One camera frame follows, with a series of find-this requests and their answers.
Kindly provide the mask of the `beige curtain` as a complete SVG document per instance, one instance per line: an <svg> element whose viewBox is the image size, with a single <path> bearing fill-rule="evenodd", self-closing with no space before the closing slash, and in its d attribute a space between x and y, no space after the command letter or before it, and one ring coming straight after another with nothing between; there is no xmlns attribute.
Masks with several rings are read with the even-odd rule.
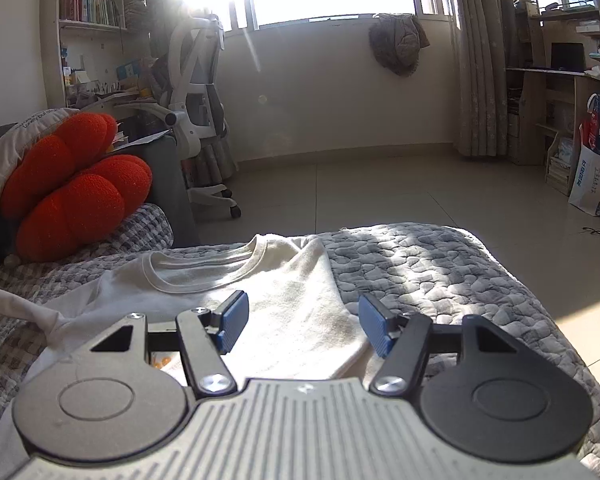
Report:
<svg viewBox="0 0 600 480"><path fill-rule="evenodd" d="M457 151L471 158L507 155L506 70L520 61L516 0L456 0L460 70Z"/></svg>

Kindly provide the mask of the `white bookshelf with books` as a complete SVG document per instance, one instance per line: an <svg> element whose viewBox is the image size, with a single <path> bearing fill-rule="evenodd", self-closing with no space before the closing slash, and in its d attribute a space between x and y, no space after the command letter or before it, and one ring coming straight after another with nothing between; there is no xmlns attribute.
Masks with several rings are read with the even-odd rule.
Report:
<svg viewBox="0 0 600 480"><path fill-rule="evenodd" d="M150 60L147 0L40 0L46 101L135 89Z"/></svg>

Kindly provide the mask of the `white printed pillow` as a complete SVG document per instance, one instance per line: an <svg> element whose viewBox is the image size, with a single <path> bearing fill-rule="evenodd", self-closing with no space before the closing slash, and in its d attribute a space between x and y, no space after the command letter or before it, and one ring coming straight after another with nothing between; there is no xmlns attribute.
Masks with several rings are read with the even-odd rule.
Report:
<svg viewBox="0 0 600 480"><path fill-rule="evenodd" d="M53 133L64 120L78 113L76 108L69 107L42 110L9 127L0 136L0 197L8 178L27 151L38 140Z"/></svg>

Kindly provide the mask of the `cream Winnie the Pooh sweatshirt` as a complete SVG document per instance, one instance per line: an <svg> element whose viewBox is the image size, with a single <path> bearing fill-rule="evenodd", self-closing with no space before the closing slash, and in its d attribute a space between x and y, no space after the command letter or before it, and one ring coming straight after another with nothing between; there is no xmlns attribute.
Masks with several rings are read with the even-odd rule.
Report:
<svg viewBox="0 0 600 480"><path fill-rule="evenodd" d="M148 252L45 304L0 479L335 479L361 468L367 349L318 240Z"/></svg>

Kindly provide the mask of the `wooden desk with shelves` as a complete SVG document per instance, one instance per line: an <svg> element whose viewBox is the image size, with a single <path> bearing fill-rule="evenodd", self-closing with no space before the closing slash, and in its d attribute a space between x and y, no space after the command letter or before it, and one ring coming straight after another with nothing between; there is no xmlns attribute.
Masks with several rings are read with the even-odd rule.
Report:
<svg viewBox="0 0 600 480"><path fill-rule="evenodd" d="M530 0L515 3L520 61L507 69L508 159L542 166L545 182L569 194L579 159L579 127L588 98L600 94L600 0L545 10ZM586 70L550 68L553 42L584 45Z"/></svg>

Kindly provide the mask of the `grey quilted bed cover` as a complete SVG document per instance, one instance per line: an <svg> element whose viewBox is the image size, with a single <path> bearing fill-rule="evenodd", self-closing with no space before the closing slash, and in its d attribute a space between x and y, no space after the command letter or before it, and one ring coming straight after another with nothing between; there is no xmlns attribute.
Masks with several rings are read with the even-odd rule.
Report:
<svg viewBox="0 0 600 480"><path fill-rule="evenodd" d="M45 304L103 273L162 249L176 258L216 257L226 245L173 248L166 214L145 205L103 242L58 262L0 266L0 289ZM355 307L370 292L391 309L418 311L439 324L478 314L523 340L588 390L593 423L583 465L600 476L600 384L530 290L477 237L449 226L403 222L323 233L340 297Z"/></svg>

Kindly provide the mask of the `black laptop on desk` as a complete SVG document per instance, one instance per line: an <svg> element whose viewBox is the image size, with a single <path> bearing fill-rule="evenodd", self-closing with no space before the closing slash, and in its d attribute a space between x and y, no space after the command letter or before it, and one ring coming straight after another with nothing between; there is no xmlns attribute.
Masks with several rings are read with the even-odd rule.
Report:
<svg viewBox="0 0 600 480"><path fill-rule="evenodd" d="M553 42L550 47L550 68L583 73L586 70L584 45L580 42Z"/></svg>

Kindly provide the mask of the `white office chair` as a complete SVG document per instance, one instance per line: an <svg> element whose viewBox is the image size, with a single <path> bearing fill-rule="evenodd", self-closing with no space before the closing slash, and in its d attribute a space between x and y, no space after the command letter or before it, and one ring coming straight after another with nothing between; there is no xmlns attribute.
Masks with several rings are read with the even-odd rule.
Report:
<svg viewBox="0 0 600 480"><path fill-rule="evenodd" d="M224 32L218 18L184 18L175 27L166 55L151 65L151 96L120 91L87 105L88 112L119 119L145 113L173 134L188 200L197 206L221 207L233 219L242 210L226 180L236 166L230 156L224 106L215 88Z"/></svg>

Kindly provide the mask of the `red flower-shaped cushion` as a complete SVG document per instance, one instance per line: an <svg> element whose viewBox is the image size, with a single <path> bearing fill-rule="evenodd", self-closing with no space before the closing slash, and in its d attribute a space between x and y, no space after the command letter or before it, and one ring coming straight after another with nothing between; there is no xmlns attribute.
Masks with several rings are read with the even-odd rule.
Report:
<svg viewBox="0 0 600 480"><path fill-rule="evenodd" d="M118 133L108 114L79 112L26 151L3 188L0 208L17 223L15 253L50 262L103 240L146 200L143 159L110 155Z"/></svg>

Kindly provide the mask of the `white paper shopping bag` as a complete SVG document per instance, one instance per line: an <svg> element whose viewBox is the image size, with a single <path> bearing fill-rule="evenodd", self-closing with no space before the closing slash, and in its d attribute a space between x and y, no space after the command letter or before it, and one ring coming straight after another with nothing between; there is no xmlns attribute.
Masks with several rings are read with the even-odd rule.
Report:
<svg viewBox="0 0 600 480"><path fill-rule="evenodd" d="M586 115L578 136L579 160L574 173L569 203L600 217L600 94L588 98Z"/></svg>

